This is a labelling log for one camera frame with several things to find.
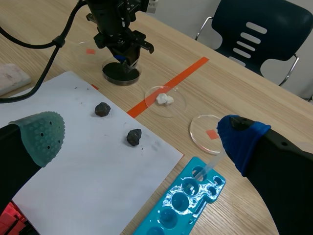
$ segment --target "black petri dish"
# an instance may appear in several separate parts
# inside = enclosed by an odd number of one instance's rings
[[[103,76],[118,86],[128,86],[138,81],[140,72],[137,69],[126,70],[125,65],[112,62],[102,68]]]

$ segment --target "chair leg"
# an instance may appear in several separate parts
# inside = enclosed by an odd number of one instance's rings
[[[299,61],[299,57],[295,54],[294,55],[295,57],[295,62],[294,64],[292,65],[291,69],[289,70],[287,76],[285,77],[284,81],[281,82],[281,84],[279,84],[279,86],[282,86],[285,82],[287,82],[287,80],[289,79],[290,75],[292,74],[293,70],[294,70],[294,67],[297,65],[298,61]]]
[[[195,38],[196,41],[198,40],[198,37],[200,36],[200,34],[201,34],[203,28],[205,27],[206,23],[207,23],[208,20],[210,20],[210,19],[213,19],[213,17],[210,16],[210,17],[206,18],[206,20],[205,20],[205,22],[203,23],[203,25],[202,25],[202,27],[201,27],[199,33],[197,33],[197,35],[196,35],[196,38]]]

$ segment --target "dark stone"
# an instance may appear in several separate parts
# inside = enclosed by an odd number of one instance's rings
[[[131,146],[137,146],[139,144],[140,138],[141,138],[141,130],[134,129],[128,133],[126,140]]]
[[[105,117],[109,114],[110,110],[111,110],[111,107],[107,103],[101,102],[100,104],[96,106],[96,108],[94,109],[94,112],[100,117]]]

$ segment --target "orange tape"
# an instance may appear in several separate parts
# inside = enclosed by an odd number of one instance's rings
[[[210,137],[211,140],[216,140],[219,138],[219,135],[216,133],[215,130],[208,130],[206,131],[206,133]]]
[[[99,88],[97,88],[94,84],[92,84],[93,88],[95,88],[96,90],[98,90]]]
[[[86,49],[86,54],[93,54],[93,55],[95,55],[95,54],[96,54],[96,51],[95,51],[94,49],[89,49],[89,48],[87,48],[87,49]]]
[[[170,80],[169,82],[167,82],[164,86],[165,87],[161,87],[158,90],[156,90],[155,92],[153,92],[151,95],[149,95],[148,97],[146,97],[145,100],[142,100],[140,103],[138,103],[136,106],[134,106],[132,109],[130,109],[127,113],[128,115],[130,115],[131,117],[135,118],[137,117],[139,114],[141,114],[143,111],[145,111],[148,106],[146,104],[146,102],[148,103],[148,105],[150,106],[151,104],[154,103],[154,101],[156,100],[158,94],[160,93],[167,93],[169,90],[171,90],[172,88],[174,88],[175,86],[177,86],[180,82],[182,82],[184,79],[186,79],[188,76],[190,76],[192,73],[194,73],[197,69],[199,69],[202,65],[204,65],[206,62],[208,62],[209,59],[206,57],[202,57],[200,60],[198,60],[197,62],[195,62],[194,64],[192,64],[190,67],[188,67],[187,69],[185,69],[183,72],[181,72],[180,74],[178,74],[176,77],[174,77],[172,80]]]

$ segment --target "white cotton ball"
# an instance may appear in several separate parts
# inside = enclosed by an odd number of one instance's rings
[[[170,104],[173,104],[173,103],[174,103],[174,98],[168,95],[166,97],[166,105],[170,105]]]
[[[165,93],[158,94],[156,101],[158,104],[165,104],[167,101],[167,95]]]

